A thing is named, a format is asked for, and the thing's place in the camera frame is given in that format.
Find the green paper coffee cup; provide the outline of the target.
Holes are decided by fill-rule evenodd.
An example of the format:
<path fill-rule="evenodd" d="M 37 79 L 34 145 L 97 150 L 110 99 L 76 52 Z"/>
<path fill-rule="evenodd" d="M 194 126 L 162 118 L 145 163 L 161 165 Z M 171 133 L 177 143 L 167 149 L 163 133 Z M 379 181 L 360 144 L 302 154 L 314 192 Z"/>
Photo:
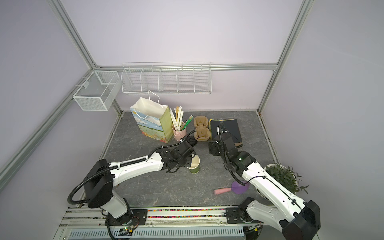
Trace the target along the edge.
<path fill-rule="evenodd" d="M 190 167 L 187 167 L 187 169 L 188 169 L 192 174 L 197 174 L 197 173 L 200 171 L 200 163 L 201 163 L 200 157 L 199 157 L 198 155 L 195 155 L 195 156 L 192 158 L 191 166 L 190 166 Z"/>

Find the brown pulp cup carrier stack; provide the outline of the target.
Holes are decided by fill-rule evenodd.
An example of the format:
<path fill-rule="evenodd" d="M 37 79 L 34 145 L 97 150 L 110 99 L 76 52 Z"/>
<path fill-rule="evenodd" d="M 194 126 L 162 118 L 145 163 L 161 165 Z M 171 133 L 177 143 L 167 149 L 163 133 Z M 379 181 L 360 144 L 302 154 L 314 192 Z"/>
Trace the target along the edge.
<path fill-rule="evenodd" d="M 196 129 L 194 135 L 198 142 L 206 142 L 210 139 L 209 120 L 205 116 L 194 117 L 194 127 Z"/>

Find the landscape printed paper bag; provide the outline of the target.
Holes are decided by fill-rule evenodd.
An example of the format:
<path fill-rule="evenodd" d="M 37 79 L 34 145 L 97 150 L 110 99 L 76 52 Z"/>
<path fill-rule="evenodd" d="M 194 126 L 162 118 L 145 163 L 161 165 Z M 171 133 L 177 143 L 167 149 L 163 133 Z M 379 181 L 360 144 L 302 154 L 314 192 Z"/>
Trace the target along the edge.
<path fill-rule="evenodd" d="M 157 94 L 148 91 L 148 98 L 140 97 L 130 110 L 143 135 L 168 143 L 173 137 L 170 108 L 159 101 Z"/>

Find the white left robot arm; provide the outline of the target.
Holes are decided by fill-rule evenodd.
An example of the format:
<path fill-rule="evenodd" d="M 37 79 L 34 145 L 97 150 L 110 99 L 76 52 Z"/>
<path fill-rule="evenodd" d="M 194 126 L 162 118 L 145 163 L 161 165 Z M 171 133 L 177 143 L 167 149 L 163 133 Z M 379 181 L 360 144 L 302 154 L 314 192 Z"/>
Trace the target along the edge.
<path fill-rule="evenodd" d="M 147 173 L 163 170 L 175 173 L 179 168 L 191 167 L 196 155 L 191 144 L 181 141 L 157 147 L 148 155 L 133 160 L 111 163 L 106 159 L 99 160 L 70 192 L 67 202 L 70 205 L 87 204 L 91 209 L 99 208 L 116 220 L 130 219 L 133 213 L 128 201 L 115 193 L 114 187 Z"/>

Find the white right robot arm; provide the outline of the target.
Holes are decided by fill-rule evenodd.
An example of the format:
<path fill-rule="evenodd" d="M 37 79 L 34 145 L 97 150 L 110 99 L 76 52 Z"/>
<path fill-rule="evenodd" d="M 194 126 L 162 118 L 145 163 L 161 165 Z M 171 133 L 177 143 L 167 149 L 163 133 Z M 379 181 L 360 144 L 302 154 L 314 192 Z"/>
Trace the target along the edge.
<path fill-rule="evenodd" d="M 287 240 L 312 240 L 321 228 L 320 207 L 304 201 L 270 176 L 257 160 L 240 151 L 230 133 L 221 133 L 209 142 L 209 153 L 220 156 L 231 175 L 242 184 L 249 183 L 262 193 L 272 206 L 247 198 L 239 208 L 246 219 L 263 222 L 282 232 Z"/>

